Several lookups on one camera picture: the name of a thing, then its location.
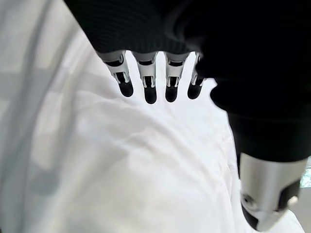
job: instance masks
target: white bedsheet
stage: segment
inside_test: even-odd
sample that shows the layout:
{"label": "white bedsheet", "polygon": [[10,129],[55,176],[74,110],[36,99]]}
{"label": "white bedsheet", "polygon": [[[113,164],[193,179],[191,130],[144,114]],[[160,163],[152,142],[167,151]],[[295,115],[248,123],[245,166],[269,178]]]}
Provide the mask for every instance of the white bedsheet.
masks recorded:
{"label": "white bedsheet", "polygon": [[[61,0],[0,0],[2,233],[252,233],[232,135],[209,98],[123,97]],[[270,233],[302,233],[292,212]]]}

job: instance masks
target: robotic hand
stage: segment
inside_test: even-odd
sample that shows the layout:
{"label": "robotic hand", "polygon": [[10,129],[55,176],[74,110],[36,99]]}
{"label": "robotic hand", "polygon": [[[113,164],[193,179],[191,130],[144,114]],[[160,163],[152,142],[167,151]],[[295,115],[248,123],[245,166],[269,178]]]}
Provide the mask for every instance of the robotic hand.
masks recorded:
{"label": "robotic hand", "polygon": [[169,102],[189,52],[196,52],[188,96],[198,97],[206,78],[217,82],[210,96],[228,114],[250,226],[270,229],[298,201],[311,154],[310,1],[65,3],[127,97],[133,87],[125,50],[136,58],[150,104],[156,101],[157,51],[166,56]]}

